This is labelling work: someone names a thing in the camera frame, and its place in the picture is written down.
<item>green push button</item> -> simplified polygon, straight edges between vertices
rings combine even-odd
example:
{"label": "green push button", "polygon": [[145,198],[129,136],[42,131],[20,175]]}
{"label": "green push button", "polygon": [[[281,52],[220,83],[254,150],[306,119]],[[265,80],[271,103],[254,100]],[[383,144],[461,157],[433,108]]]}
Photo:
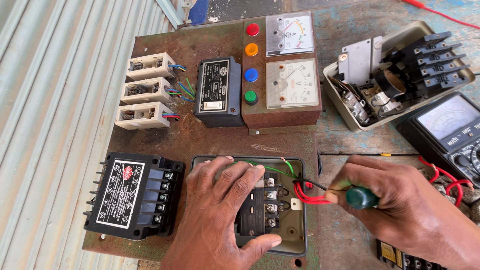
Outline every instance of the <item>green push button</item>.
{"label": "green push button", "polygon": [[250,106],[257,104],[258,102],[257,93],[253,91],[248,91],[247,93],[245,93],[245,101]]}

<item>multimeter knob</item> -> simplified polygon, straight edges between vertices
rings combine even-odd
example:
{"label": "multimeter knob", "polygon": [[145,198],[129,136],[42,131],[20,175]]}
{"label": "multimeter knob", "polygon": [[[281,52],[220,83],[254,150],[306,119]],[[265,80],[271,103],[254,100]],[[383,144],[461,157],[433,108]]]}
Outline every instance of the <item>multimeter knob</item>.
{"label": "multimeter knob", "polygon": [[461,165],[461,166],[464,166],[464,167],[467,167],[471,164],[470,159],[468,157],[464,156],[464,155],[460,155],[460,156],[456,157],[455,162],[458,165]]}

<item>starter box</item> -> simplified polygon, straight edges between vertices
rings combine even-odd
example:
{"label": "starter box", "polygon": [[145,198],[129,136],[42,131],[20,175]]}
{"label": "starter box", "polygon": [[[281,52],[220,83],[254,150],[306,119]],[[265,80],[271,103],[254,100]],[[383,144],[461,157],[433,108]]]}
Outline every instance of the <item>starter box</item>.
{"label": "starter box", "polygon": [[130,240],[173,232],[185,164],[161,156],[107,155],[84,229]]}
{"label": "starter box", "polygon": [[232,56],[200,61],[193,115],[206,127],[243,126],[241,65]]}

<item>red and white label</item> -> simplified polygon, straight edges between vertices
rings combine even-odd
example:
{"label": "red and white label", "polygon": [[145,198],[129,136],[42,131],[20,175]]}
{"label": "red and white label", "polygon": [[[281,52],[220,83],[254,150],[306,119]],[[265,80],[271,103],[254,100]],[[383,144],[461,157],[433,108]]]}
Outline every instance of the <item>red and white label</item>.
{"label": "red and white label", "polygon": [[124,180],[128,180],[131,175],[132,175],[132,168],[131,168],[130,166],[128,166],[127,168],[123,169],[122,176],[123,176],[123,179],[124,179]]}

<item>corrugated metal sheet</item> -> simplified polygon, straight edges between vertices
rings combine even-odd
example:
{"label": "corrugated metal sheet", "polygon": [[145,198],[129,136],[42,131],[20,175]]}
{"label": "corrugated metal sheet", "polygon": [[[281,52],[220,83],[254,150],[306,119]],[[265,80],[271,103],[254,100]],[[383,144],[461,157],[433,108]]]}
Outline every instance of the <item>corrugated metal sheet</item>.
{"label": "corrugated metal sheet", "polygon": [[1,268],[136,269],[81,250],[82,212],[133,37],[171,24],[155,0],[4,0],[0,31]]}

